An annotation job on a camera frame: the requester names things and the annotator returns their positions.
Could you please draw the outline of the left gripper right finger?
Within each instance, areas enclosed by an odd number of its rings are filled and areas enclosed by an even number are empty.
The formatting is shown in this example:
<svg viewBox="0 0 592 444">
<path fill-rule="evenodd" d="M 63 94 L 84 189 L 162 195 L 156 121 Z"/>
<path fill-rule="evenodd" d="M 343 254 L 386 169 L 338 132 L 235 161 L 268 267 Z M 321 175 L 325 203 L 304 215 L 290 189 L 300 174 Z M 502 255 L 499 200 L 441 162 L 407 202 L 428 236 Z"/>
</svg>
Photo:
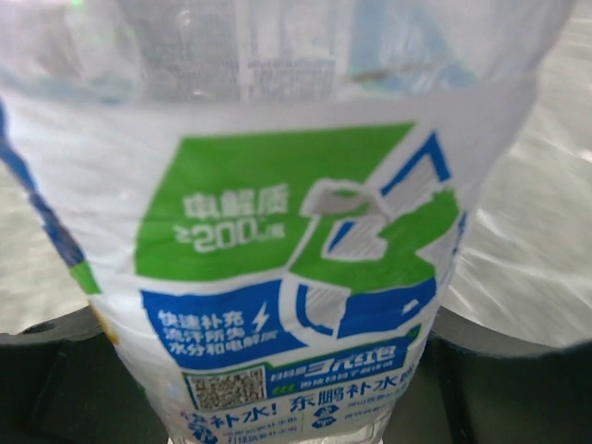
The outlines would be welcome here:
<svg viewBox="0 0 592 444">
<path fill-rule="evenodd" d="M 591 344 L 553 348 L 442 308 L 383 440 L 588 443 Z"/>
</svg>

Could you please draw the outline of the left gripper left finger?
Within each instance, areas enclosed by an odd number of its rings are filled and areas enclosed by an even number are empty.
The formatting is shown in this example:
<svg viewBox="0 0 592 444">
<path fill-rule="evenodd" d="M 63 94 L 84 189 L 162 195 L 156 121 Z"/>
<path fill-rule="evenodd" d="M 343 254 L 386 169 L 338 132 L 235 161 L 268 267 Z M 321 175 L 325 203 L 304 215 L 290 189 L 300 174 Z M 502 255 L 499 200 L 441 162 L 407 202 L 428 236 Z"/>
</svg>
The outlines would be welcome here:
<svg viewBox="0 0 592 444">
<path fill-rule="evenodd" d="M 4 443 L 164 443 L 167 431 L 93 312 L 1 336 Z"/>
</svg>

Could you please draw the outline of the crushed clear plastic bottle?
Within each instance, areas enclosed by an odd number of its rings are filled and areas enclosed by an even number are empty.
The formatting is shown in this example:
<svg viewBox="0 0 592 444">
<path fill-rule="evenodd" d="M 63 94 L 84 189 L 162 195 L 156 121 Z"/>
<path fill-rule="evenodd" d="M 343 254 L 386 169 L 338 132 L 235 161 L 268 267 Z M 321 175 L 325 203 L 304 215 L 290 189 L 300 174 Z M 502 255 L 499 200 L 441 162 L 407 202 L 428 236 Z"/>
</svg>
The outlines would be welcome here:
<svg viewBox="0 0 592 444">
<path fill-rule="evenodd" d="M 1 157 L 178 443 L 377 443 L 570 1 L 5 1 Z"/>
</svg>

